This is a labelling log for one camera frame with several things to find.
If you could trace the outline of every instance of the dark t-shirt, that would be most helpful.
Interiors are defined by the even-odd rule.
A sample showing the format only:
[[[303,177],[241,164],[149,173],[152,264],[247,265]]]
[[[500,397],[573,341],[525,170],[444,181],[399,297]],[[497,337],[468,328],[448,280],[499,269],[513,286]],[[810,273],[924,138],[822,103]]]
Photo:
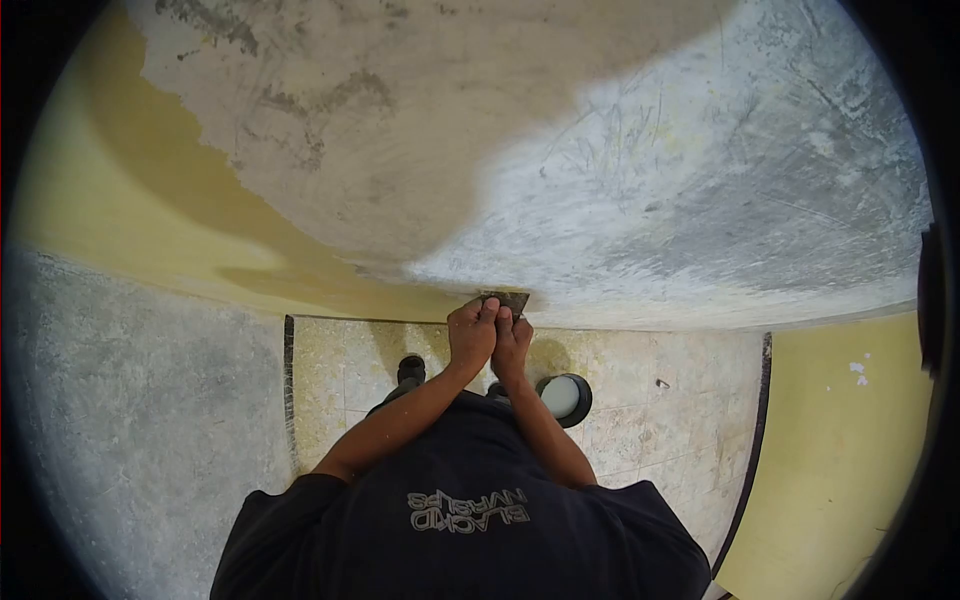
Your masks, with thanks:
[[[550,481],[509,406],[462,393],[352,486],[253,492],[211,598],[699,600],[707,559],[649,481]]]

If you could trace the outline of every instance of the man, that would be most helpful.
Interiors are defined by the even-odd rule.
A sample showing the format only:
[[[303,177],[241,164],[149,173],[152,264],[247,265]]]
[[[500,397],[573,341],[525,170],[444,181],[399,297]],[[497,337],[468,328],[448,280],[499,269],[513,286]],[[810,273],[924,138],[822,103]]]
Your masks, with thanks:
[[[447,328],[443,372],[401,363],[311,473],[248,496],[211,598],[699,600],[707,559],[653,484],[597,486],[524,378],[533,327],[489,299]],[[509,405],[463,391],[488,359]]]

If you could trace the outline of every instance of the concrete wall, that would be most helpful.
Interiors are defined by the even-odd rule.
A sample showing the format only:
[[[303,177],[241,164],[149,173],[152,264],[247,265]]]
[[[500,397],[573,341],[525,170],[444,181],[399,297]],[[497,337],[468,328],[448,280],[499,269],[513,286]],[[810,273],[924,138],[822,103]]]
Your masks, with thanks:
[[[206,598],[243,498],[293,476],[282,317],[6,258],[3,401],[71,550],[108,598]]]
[[[14,235],[277,312],[769,326],[914,298],[924,170],[832,0],[130,0]]]
[[[717,583],[742,600],[843,597],[924,445],[920,360],[915,313],[774,334],[756,480]]]

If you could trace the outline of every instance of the yellow paint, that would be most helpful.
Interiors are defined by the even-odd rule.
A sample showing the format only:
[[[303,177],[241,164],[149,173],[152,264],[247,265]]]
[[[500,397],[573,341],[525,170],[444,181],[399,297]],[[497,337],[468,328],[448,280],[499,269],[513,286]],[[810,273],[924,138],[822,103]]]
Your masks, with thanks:
[[[241,187],[176,94],[139,75],[145,41],[111,5],[44,110],[11,236],[107,273],[277,313],[442,321],[462,302],[358,276]]]
[[[920,364],[916,313],[774,335],[756,481],[719,585],[743,600],[843,595],[920,457],[932,391]]]

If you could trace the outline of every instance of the plaster surface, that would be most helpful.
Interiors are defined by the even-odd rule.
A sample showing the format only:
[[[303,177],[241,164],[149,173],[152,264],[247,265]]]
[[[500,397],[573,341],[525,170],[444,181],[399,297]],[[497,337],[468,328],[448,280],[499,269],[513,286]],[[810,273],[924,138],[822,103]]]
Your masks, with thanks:
[[[920,153],[833,2],[126,6],[142,76],[361,276],[528,289],[570,327],[913,299]]]

